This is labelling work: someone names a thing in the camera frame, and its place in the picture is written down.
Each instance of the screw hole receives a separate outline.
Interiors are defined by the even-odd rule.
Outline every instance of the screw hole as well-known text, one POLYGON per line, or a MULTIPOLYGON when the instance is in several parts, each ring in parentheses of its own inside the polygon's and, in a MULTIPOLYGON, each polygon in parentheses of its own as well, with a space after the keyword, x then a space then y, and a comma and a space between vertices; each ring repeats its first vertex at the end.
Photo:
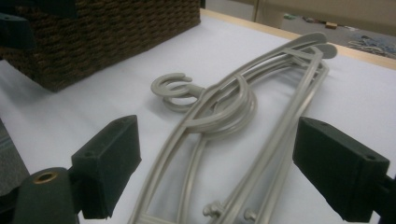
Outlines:
POLYGON ((54 172, 48 172, 48 173, 44 173, 38 177, 35 178, 35 184, 45 184, 50 182, 51 180, 55 179, 56 176, 58 176, 57 173, 54 172))

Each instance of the hanger hook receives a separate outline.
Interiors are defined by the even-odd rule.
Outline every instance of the hanger hook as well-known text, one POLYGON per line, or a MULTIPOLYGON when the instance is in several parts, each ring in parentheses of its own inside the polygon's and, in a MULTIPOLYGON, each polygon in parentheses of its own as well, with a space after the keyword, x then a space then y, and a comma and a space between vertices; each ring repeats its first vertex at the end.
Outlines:
POLYGON ((198 98, 204 90, 202 87, 191 84, 184 84, 172 88, 167 87, 171 83, 180 81, 191 82, 192 78, 186 77, 183 73, 167 74, 158 77, 152 82, 151 91, 162 97, 182 98, 186 96, 194 96, 195 98, 198 98))

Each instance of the black plastic part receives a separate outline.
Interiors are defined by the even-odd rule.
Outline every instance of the black plastic part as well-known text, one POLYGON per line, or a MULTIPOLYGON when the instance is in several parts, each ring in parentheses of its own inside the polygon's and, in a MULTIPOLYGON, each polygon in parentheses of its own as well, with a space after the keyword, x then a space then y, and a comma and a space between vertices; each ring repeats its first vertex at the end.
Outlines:
POLYGON ((19 188, 15 188, 8 194, 0 196, 0 223, 10 224, 14 218, 19 188))
POLYGON ((17 10, 15 7, 2 7, 1 6, 1 1, 0 1, 0 13, 4 13, 4 14, 10 14, 10 15, 16 15, 17 14, 17 10))
POLYGON ((136 116, 116 119, 72 156, 73 180, 85 218, 111 217, 131 174, 141 162, 136 116))
POLYGON ((300 118, 294 163, 342 219, 368 222, 389 160, 333 126, 300 118))
POLYGON ((19 187, 22 181, 29 176, 29 172, 12 142, 11 137, 0 120, 0 196, 9 194, 19 187))
POLYGON ((77 10, 75 0, 36 0, 37 6, 51 15, 63 18, 76 18, 77 10))
POLYGON ((0 13, 0 46, 13 49, 34 49, 35 37, 29 21, 0 13))
POLYGON ((13 224, 26 223, 78 223, 66 169, 43 170, 22 182, 13 224))
POLYGON ((50 15, 63 18, 77 17, 75 0, 1 0, 0 9, 1 7, 39 7, 50 15))
POLYGON ((396 179, 387 176, 385 181, 377 186, 373 204, 375 211, 381 216, 379 224, 396 223, 396 179))

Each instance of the wicker basket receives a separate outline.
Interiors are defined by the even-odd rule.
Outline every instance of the wicker basket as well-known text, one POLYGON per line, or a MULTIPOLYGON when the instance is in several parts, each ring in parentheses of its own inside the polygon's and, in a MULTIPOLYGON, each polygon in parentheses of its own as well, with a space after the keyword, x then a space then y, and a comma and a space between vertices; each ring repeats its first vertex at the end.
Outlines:
POLYGON ((76 20, 18 7, 31 23, 37 48, 0 48, 0 57, 58 91, 200 22, 198 0, 76 0, 76 7, 76 20))

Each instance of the white table surface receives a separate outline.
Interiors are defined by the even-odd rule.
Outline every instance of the white table surface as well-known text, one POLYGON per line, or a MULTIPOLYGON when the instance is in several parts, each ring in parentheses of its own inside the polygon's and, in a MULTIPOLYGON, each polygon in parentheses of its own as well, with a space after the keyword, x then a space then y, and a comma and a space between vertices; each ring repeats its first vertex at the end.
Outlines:
MULTIPOLYGON (((50 167, 69 168, 70 157, 111 120, 137 115, 143 160, 113 218, 85 220, 80 216, 81 223, 126 223, 149 168, 183 116, 164 107, 151 93, 151 82, 164 74, 182 72, 195 84, 208 87, 239 65, 286 42, 203 16, 197 27, 57 93, 44 90, 2 61, 0 116, 32 174, 50 167)), ((305 115, 330 123, 387 157, 392 161, 389 175, 395 176, 396 71, 346 56, 327 63, 331 72, 305 115)), ((192 195, 190 223, 206 223, 203 207, 215 200, 223 202, 231 192, 274 127, 299 76, 289 71, 255 84, 259 111, 252 124, 241 133, 209 144, 192 195)), ((169 218, 175 213, 173 202, 177 201, 190 152, 186 146, 176 156, 160 194, 154 198, 151 210, 159 217, 169 218)), ((258 190, 255 198, 260 201, 262 195, 258 190)), ((255 203, 248 207, 255 209, 255 203)), ((374 215, 371 223, 376 222, 374 215)), ((292 165, 272 223, 343 221, 292 165)))

